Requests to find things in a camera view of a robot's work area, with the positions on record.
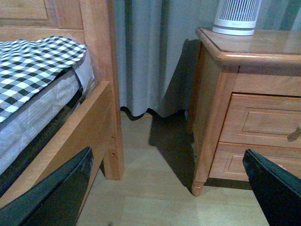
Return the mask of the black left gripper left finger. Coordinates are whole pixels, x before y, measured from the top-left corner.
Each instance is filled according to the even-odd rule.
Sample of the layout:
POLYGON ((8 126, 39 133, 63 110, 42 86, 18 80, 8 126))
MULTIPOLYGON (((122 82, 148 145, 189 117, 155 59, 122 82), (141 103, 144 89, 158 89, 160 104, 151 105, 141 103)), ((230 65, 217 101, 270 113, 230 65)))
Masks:
POLYGON ((73 226, 93 167, 86 147, 45 179, 0 209, 2 226, 73 226))

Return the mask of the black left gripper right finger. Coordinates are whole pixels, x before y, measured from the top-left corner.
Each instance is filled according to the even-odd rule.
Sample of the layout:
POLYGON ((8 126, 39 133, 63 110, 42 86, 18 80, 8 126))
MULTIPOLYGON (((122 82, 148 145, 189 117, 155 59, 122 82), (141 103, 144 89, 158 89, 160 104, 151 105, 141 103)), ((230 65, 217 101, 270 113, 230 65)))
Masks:
POLYGON ((301 179, 252 149, 243 166, 252 191, 270 226, 301 224, 301 179))

